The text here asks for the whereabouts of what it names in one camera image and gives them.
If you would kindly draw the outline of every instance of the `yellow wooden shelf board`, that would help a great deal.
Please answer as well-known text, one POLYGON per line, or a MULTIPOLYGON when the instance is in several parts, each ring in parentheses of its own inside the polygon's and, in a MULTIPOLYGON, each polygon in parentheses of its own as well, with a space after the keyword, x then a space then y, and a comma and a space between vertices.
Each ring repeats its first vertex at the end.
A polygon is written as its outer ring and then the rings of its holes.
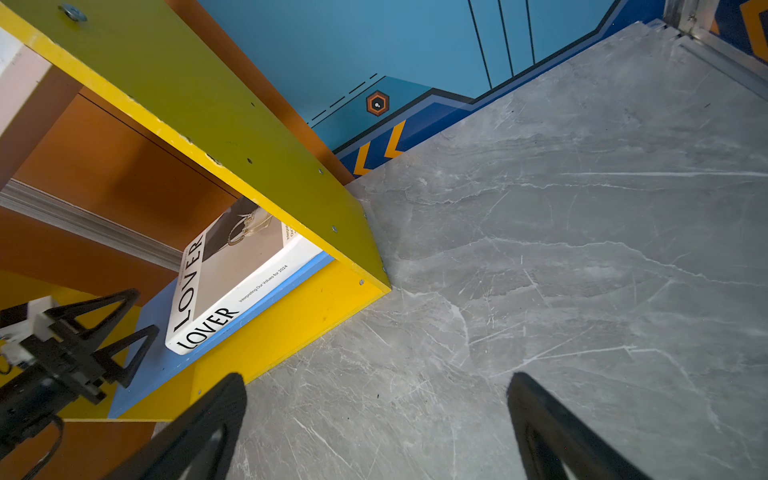
POLYGON ((382 294, 391 290, 359 202, 163 0, 80 0, 87 22, 59 5, 3 0, 0 27, 382 294))
POLYGON ((383 295, 360 280, 332 262, 118 420, 169 422, 227 373, 253 381, 383 295))

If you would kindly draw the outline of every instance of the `grey marble floor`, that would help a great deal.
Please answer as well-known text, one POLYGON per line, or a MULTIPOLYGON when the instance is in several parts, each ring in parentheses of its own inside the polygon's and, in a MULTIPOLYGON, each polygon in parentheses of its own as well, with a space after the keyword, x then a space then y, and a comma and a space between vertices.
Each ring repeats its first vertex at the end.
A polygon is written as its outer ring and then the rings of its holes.
POLYGON ((394 291, 248 385, 230 478, 524 478, 520 370, 655 478, 768 478, 768 104, 673 36, 352 183, 394 291))

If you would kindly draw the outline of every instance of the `black cable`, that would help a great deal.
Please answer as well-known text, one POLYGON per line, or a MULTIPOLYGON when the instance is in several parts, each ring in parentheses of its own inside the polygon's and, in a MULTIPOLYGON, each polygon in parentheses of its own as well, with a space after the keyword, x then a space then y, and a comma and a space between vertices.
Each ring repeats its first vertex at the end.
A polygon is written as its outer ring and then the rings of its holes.
POLYGON ((0 353, 0 356, 5 359, 5 363, 8 363, 8 369, 7 370, 0 370, 0 375, 8 375, 10 372, 13 371, 13 365, 8 361, 8 357, 5 356, 4 353, 0 353))
POLYGON ((48 462, 51 461, 51 458, 53 458, 53 455, 56 453, 56 450, 58 450, 59 445, 61 445, 61 439, 64 438, 64 421, 61 420, 61 418, 58 415, 52 415, 51 421, 56 425, 56 428, 58 428, 58 439, 56 439, 56 443, 53 444, 51 447, 51 450, 48 451, 48 453, 45 454, 45 457, 43 457, 40 462, 38 462, 37 465, 32 467, 32 470, 27 472, 27 475, 24 475, 24 478, 22 480, 32 480, 34 477, 37 476, 38 473, 42 470, 43 467, 45 467, 48 462))

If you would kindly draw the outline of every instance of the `blue wall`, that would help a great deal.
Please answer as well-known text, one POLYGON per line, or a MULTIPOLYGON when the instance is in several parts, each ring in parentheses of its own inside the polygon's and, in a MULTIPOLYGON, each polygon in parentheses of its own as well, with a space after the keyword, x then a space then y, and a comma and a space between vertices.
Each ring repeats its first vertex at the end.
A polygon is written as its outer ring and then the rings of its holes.
POLYGON ((355 170, 398 150, 636 21, 664 0, 200 0, 318 136, 355 170), (366 110, 374 91, 389 110, 366 110))

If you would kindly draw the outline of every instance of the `book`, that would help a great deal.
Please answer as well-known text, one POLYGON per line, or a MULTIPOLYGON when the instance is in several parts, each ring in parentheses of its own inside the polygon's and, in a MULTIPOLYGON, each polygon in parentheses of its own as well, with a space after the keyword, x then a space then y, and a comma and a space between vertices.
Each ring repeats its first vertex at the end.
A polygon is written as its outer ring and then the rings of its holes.
POLYGON ((165 346, 191 352, 321 252, 239 199, 184 249, 165 346))

